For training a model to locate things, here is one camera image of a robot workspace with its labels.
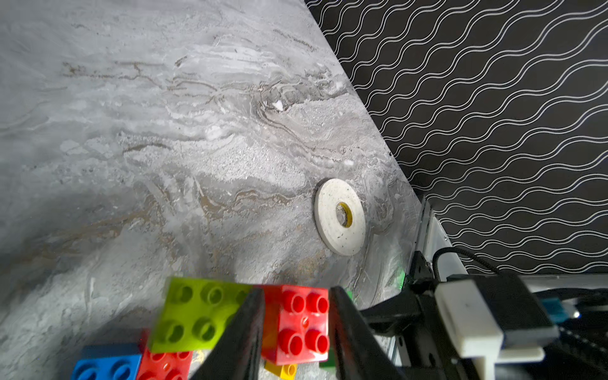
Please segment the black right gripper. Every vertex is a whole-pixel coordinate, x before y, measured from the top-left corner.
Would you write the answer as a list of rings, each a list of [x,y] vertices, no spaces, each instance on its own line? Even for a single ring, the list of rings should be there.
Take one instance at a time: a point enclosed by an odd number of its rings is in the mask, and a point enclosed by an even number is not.
[[[508,274],[490,267],[488,275],[452,275],[441,280],[441,257],[441,252],[433,255],[431,275],[416,274],[398,295],[364,310],[362,316],[372,332],[395,338],[402,358],[399,370],[407,378],[480,379],[472,361],[459,357],[447,335],[435,288],[452,280]],[[544,347],[543,361],[497,364],[494,379],[605,379],[606,290],[555,289],[530,293],[557,325],[559,337]]]

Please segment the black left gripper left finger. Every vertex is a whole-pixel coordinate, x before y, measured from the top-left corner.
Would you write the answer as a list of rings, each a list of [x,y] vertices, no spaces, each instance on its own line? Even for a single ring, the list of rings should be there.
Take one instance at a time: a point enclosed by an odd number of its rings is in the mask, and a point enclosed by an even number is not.
[[[193,379],[257,379],[261,364],[265,300],[254,288]]]

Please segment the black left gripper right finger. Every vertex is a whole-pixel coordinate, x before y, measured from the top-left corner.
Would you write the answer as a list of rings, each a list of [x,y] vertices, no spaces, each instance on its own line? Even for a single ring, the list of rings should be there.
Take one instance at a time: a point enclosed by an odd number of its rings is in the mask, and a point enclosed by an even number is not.
[[[368,328],[345,289],[329,289],[329,337],[338,379],[405,379]]]

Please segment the green small lego brick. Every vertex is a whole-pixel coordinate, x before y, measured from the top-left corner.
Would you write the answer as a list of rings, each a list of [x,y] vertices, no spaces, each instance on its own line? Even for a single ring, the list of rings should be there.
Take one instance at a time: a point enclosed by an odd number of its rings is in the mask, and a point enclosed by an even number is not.
[[[348,297],[351,299],[351,301],[354,301],[354,295],[353,295],[353,291],[350,289],[345,289]],[[323,371],[327,371],[327,372],[331,372],[331,373],[336,373],[337,371],[337,361],[336,361],[336,353],[335,353],[335,349],[334,349],[334,342],[333,342],[333,338],[332,338],[332,322],[331,322],[331,316],[332,316],[332,307],[333,307],[333,301],[331,299],[329,299],[329,305],[330,305],[330,309],[329,309],[329,351],[328,351],[328,359],[326,361],[322,361],[319,362],[319,367],[321,370]]]

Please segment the yellow square lego brick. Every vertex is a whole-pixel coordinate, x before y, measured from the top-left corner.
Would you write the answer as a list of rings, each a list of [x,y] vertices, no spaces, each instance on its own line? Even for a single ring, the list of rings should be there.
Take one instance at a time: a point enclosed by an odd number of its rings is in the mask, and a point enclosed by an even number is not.
[[[283,380],[295,380],[298,365],[297,364],[285,364],[276,365],[269,361],[264,364],[264,369],[273,375]]]

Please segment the lime green long lego brick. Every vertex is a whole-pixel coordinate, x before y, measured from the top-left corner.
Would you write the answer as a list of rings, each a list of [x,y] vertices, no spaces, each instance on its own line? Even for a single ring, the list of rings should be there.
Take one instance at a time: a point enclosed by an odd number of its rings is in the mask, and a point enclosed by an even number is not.
[[[173,277],[158,321],[150,332],[150,352],[212,350],[252,286],[217,280]]]

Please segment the red square lego brick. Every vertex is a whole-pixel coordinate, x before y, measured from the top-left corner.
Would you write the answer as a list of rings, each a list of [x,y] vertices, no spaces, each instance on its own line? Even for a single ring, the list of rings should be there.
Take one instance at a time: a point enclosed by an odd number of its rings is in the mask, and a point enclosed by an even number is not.
[[[151,353],[147,348],[150,330],[144,329],[139,339],[142,359],[137,380],[186,380],[193,361],[193,352]]]

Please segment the blue square lego brick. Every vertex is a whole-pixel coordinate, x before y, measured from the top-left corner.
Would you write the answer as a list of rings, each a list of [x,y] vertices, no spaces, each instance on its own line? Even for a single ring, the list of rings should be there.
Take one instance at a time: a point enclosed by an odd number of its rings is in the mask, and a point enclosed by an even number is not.
[[[71,380],[134,380],[142,357],[137,343],[85,346]]]

